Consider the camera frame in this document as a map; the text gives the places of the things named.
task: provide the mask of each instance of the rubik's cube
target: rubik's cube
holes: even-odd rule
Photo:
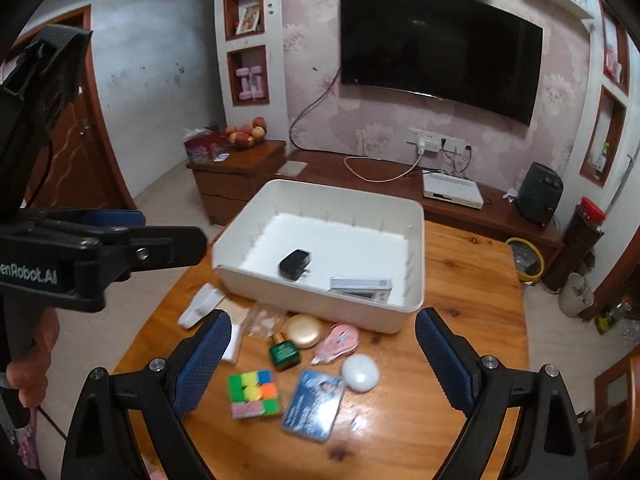
[[[280,413],[278,388],[270,371],[260,370],[259,372],[231,375],[228,377],[227,383],[233,418]]]

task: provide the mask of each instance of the tv cabinet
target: tv cabinet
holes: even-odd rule
[[[422,175],[418,170],[392,182],[374,184],[365,182],[352,174],[342,161],[344,157],[345,155],[337,153],[295,150],[291,152],[288,160],[306,162],[307,167],[297,177],[274,176],[274,178],[288,178],[311,184],[409,198],[422,205],[425,220],[464,229],[501,242],[511,237],[530,240],[545,257],[546,266],[562,249],[562,235],[553,224],[541,227],[526,220],[513,204],[509,204],[502,198],[504,192],[500,189],[478,184],[485,204],[482,209],[473,209],[425,198],[422,195]],[[404,164],[375,159],[353,159],[349,164],[360,175],[371,180],[392,178],[408,169]]]

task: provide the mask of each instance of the television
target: television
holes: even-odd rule
[[[529,126],[542,29],[474,0],[340,0],[341,83],[484,108]]]

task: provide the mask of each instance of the drawer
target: drawer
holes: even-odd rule
[[[227,225],[246,205],[243,200],[223,196],[201,195],[202,204],[212,224]]]
[[[193,175],[202,195],[222,196],[247,202],[258,191],[252,177],[239,173],[194,171]]]

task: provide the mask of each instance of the white router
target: white router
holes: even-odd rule
[[[475,209],[482,209],[484,205],[478,184],[473,180],[423,171],[422,184],[422,194],[427,198],[466,205]]]

